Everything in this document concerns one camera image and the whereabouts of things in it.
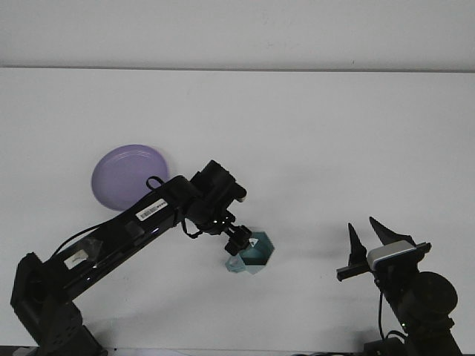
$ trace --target purple plate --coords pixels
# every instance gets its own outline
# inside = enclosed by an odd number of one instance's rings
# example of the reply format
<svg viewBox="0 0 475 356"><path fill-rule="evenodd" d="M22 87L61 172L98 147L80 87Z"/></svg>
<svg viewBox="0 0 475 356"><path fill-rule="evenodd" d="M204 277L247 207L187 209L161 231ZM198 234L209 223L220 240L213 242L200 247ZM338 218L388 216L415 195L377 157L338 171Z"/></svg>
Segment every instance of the purple plate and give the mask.
<svg viewBox="0 0 475 356"><path fill-rule="evenodd" d="M112 150L97 163L91 187L101 204L124 211L150 191L145 184L150 176L159 176L165 182L169 179L162 155L148 146L126 145Z"/></svg>

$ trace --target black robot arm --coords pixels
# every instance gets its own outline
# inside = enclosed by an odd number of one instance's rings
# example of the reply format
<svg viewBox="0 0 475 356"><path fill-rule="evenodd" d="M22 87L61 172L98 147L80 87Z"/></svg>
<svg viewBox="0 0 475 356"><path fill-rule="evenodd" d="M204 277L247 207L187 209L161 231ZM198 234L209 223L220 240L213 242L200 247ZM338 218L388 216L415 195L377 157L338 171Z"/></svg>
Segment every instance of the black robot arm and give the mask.
<svg viewBox="0 0 475 356"><path fill-rule="evenodd" d="M370 271L407 336L404 345L396 338L368 343L364 355L461 356L448 316L457 304L456 290L444 277L417 267L430 243L416 244L411 236L396 234L372 217L370 222L383 246L366 254L349 224L352 254L348 267L337 270L337 278Z"/></svg>
<svg viewBox="0 0 475 356"><path fill-rule="evenodd" d="M139 202L42 263L27 254L19 263L11 305L39 344L35 356L103 356L107 352L82 325L73 300L141 248L185 219L199 232L229 235L232 255L249 245L251 231L234 226L227 211L246 190L215 161L190 181L175 177Z"/></svg>

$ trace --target black cable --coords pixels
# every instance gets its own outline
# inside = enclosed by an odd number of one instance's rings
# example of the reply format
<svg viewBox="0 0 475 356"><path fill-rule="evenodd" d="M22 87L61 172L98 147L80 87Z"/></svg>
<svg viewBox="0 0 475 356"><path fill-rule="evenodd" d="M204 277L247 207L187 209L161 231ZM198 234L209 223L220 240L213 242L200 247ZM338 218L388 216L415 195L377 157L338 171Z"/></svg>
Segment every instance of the black cable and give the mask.
<svg viewBox="0 0 475 356"><path fill-rule="evenodd" d="M403 333L401 332L398 332L397 330L391 330L390 332L388 332L386 334L386 339L389 338L390 335L396 335L396 336L399 336L402 340L406 340L406 335L404 335Z"/></svg>
<svg viewBox="0 0 475 356"><path fill-rule="evenodd" d="M56 249L56 251L53 252L53 254L51 255L51 257L54 257L56 256L63 247L65 247L65 245L67 245L70 241L74 240L76 237L78 236L81 236L82 234L85 234L86 232L89 232L91 230L94 230L96 228L99 228L101 225L105 224L104 222L101 222L100 224L97 224L97 225L94 225L94 226L91 226L90 228L86 228L80 232L78 232L77 234L74 234L73 236L71 236L69 239L67 239L66 241L64 241L61 245L59 245L59 247Z"/></svg>
<svg viewBox="0 0 475 356"><path fill-rule="evenodd" d="M382 325L382 312L383 312L383 292L379 294L379 307L378 307L378 329L379 335L381 339L384 340L384 332L383 332L383 325Z"/></svg>
<svg viewBox="0 0 475 356"><path fill-rule="evenodd" d="M165 182L163 181L163 179L161 179L160 177L158 176L151 176L147 179L147 181L145 182L145 184L147 185L147 188L150 189L151 191L155 190L156 188L155 187L152 187L152 185L150 184L149 180L152 179L152 180L156 180L158 183L160 183L160 185L163 185L165 184Z"/></svg>

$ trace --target teal hexagonal block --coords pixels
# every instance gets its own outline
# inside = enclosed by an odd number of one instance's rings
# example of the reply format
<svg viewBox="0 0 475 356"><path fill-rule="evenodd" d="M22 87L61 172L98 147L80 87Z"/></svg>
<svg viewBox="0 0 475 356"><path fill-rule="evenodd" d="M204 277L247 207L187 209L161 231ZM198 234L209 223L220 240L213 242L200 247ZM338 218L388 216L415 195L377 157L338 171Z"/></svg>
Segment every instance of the teal hexagonal block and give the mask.
<svg viewBox="0 0 475 356"><path fill-rule="evenodd" d="M227 260L228 271L235 273L248 271L251 274L256 274L266 266L275 250L267 234L263 231L252 232L249 242L248 248Z"/></svg>

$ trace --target white label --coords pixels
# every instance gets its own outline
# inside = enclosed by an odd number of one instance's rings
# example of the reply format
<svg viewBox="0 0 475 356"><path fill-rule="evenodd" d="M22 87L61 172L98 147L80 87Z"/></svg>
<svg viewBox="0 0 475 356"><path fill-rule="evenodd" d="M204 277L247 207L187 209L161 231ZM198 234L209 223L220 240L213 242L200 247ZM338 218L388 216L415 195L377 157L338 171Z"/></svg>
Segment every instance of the white label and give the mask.
<svg viewBox="0 0 475 356"><path fill-rule="evenodd" d="M82 261L86 261L89 258L88 254L84 250L79 250L74 255L65 260L65 265L69 269L73 269L79 265Z"/></svg>
<svg viewBox="0 0 475 356"><path fill-rule="evenodd" d="M139 211L137 214L135 214L135 216L140 221L143 221L143 220L148 219L149 217L151 217L157 211L160 211L161 209L165 208L167 205L168 205L168 203L165 200L158 199L152 205L148 206L147 208L143 209L142 211Z"/></svg>

